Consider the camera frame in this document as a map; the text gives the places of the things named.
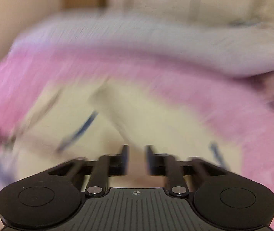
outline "ribbed black surface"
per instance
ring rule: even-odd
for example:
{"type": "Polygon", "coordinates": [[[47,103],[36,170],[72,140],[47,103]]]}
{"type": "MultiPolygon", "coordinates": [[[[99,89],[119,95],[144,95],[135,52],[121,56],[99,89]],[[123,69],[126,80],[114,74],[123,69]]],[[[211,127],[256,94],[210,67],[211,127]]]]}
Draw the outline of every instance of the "ribbed black surface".
{"type": "MultiPolygon", "coordinates": [[[[163,189],[113,188],[105,197],[87,200],[73,219],[51,230],[218,231],[220,229],[199,219],[186,200],[171,198],[163,189]]],[[[6,228],[4,231],[12,231],[12,229],[6,228]]],[[[270,229],[262,228],[260,231],[270,231],[270,229]]]]}

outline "pink cloth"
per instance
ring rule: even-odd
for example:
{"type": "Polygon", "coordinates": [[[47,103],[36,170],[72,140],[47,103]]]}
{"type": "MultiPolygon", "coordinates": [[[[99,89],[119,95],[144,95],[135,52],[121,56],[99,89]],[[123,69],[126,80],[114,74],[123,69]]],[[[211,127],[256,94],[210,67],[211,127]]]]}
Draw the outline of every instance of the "pink cloth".
{"type": "Polygon", "coordinates": [[[217,134],[242,147],[242,174],[274,192],[274,112],[245,82],[163,56],[72,46],[15,49],[0,63],[1,129],[22,120],[48,82],[105,75],[142,82],[152,93],[194,108],[217,134]]]}

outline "silver screw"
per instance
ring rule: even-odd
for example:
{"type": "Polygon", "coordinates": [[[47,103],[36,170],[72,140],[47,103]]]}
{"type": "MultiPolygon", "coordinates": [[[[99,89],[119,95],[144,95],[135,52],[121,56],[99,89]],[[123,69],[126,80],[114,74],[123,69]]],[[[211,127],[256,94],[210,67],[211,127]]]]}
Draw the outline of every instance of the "silver screw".
{"type": "Polygon", "coordinates": [[[182,186],[176,186],[171,189],[172,192],[175,194],[184,194],[187,190],[185,187],[182,186]]]}
{"type": "Polygon", "coordinates": [[[87,191],[88,191],[88,193],[95,195],[95,194],[99,194],[100,192],[102,192],[102,188],[98,187],[98,186],[93,186],[93,187],[89,187],[87,191]]]}

